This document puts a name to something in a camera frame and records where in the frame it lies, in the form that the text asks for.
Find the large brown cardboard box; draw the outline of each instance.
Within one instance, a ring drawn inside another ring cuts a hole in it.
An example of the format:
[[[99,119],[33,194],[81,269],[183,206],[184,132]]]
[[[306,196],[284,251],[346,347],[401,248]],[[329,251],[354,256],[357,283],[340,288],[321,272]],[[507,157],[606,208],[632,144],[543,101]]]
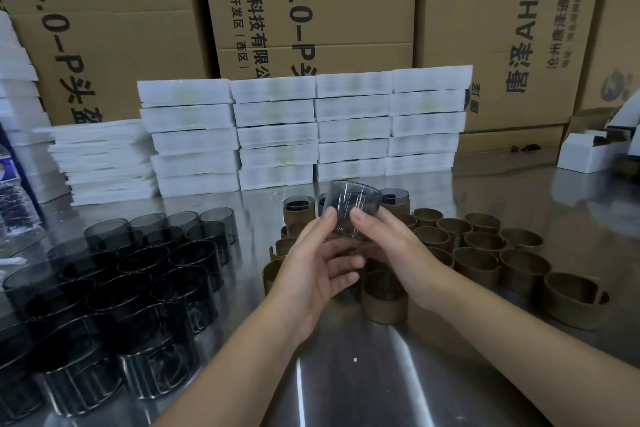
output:
[[[417,0],[415,67],[473,64],[467,130],[565,123],[595,0]]]
[[[1,0],[53,124],[140,118],[137,80],[210,76],[198,0]]]
[[[598,0],[576,112],[617,107],[640,88],[638,0]]]
[[[415,0],[209,0],[223,78],[411,67]]]

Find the reflective table surface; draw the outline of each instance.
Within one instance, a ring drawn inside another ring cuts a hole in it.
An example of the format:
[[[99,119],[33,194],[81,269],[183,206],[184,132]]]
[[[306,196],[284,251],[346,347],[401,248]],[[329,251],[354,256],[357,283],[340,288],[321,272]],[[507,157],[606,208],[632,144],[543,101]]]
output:
[[[363,178],[377,188],[400,187],[412,208],[436,208],[447,217],[486,212],[503,227],[532,230],[554,270],[593,277],[613,308],[606,326],[585,332],[563,326],[516,293],[501,296],[589,344],[640,367],[640,186],[606,173],[556,169],[555,151],[458,156],[453,172]],[[44,258],[50,245],[80,236],[93,223],[151,212],[236,211],[239,245],[225,285],[216,293],[220,315],[196,338],[205,361],[264,299],[261,270],[280,238],[282,202],[317,196],[328,183],[200,196],[150,199],[72,208],[68,196],[44,206],[49,237],[21,253]],[[179,395],[133,400],[121,391],[85,417],[62,419],[43,410],[22,426],[145,426]],[[539,411],[451,326],[410,304],[406,323],[368,321],[359,302],[343,293],[326,307],[276,391],[265,426],[537,426]]]

